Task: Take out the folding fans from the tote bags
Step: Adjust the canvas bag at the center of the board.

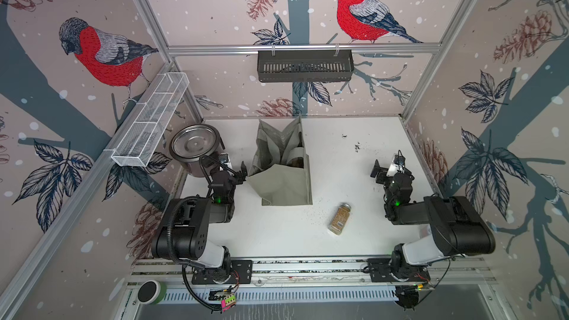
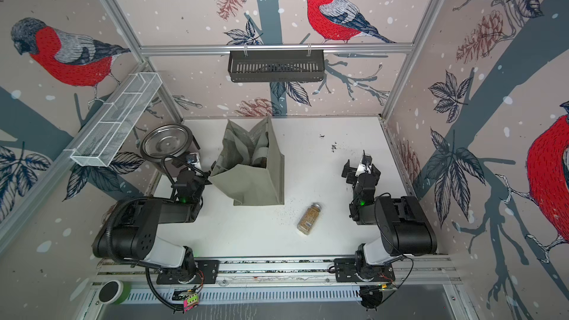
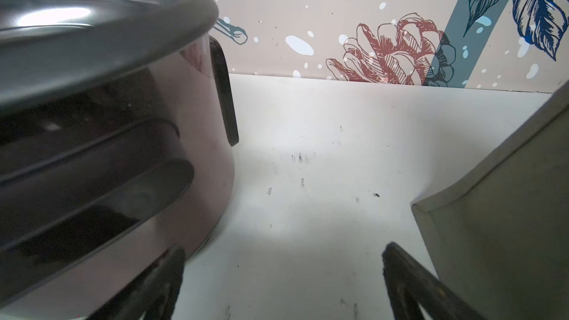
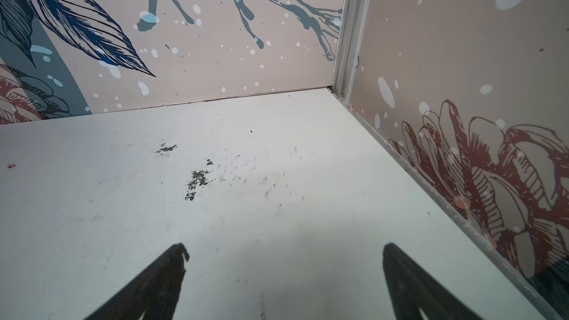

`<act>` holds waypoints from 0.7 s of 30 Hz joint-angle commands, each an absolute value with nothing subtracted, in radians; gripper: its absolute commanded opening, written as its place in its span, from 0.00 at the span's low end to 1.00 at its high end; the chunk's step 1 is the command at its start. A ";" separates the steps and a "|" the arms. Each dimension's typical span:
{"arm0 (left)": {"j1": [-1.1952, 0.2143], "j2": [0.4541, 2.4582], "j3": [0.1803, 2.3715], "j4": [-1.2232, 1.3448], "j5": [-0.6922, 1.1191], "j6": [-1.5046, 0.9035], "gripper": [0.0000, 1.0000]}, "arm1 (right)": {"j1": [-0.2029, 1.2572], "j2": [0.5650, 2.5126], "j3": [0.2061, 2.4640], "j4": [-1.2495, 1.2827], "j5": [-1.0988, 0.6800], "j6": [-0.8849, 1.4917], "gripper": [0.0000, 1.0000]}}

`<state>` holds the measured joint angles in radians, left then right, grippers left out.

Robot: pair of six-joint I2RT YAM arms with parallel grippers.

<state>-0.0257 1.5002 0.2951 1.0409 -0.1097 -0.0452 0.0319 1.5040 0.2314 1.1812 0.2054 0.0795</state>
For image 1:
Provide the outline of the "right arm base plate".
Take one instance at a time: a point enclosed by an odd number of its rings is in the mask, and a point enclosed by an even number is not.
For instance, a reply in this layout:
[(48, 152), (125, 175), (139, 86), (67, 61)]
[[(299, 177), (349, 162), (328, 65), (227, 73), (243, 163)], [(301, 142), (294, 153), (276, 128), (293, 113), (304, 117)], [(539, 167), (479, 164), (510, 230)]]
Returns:
[(372, 283), (426, 283), (431, 281), (426, 266), (408, 265), (405, 261), (395, 265), (388, 258), (372, 258), (367, 260), (366, 269)]

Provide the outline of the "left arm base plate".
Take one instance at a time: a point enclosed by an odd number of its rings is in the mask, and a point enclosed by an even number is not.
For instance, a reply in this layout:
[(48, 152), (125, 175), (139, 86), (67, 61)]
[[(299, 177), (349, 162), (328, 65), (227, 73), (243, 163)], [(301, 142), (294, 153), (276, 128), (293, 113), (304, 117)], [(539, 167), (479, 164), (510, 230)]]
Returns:
[(192, 285), (250, 284), (253, 272), (251, 260), (231, 259), (220, 268), (194, 271)]

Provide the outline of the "olive green tote bag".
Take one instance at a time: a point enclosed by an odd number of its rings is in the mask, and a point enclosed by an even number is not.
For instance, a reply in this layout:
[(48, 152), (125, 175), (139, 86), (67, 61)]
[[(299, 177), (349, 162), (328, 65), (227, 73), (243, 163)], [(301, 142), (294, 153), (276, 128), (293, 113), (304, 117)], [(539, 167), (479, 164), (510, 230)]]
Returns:
[(265, 207), (312, 205), (310, 160), (297, 117), (283, 130), (260, 121), (248, 183)]

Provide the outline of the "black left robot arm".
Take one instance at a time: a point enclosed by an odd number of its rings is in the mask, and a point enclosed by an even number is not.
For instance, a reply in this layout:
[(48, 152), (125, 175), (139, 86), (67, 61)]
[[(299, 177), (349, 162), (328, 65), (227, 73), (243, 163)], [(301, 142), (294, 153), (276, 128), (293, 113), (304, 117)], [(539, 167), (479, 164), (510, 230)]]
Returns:
[(152, 239), (151, 254), (222, 283), (232, 277), (231, 254), (227, 247), (208, 241), (208, 231), (211, 224), (233, 218), (236, 187), (245, 182), (247, 167), (242, 163), (233, 170), (210, 156), (200, 157), (199, 166), (207, 194), (170, 201)]

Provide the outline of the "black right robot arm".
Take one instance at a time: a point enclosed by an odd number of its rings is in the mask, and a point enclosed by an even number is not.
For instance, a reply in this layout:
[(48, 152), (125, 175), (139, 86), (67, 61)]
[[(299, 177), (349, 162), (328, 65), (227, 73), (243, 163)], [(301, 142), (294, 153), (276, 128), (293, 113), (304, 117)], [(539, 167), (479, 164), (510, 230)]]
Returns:
[(495, 251), (492, 231), (466, 197), (444, 199), (435, 194), (410, 200), (414, 176), (403, 157), (396, 156), (389, 167), (375, 161), (370, 177), (383, 185), (385, 218), (392, 225), (428, 227), (418, 240), (394, 247), (388, 269), (397, 281), (428, 278), (426, 267), (434, 262)]

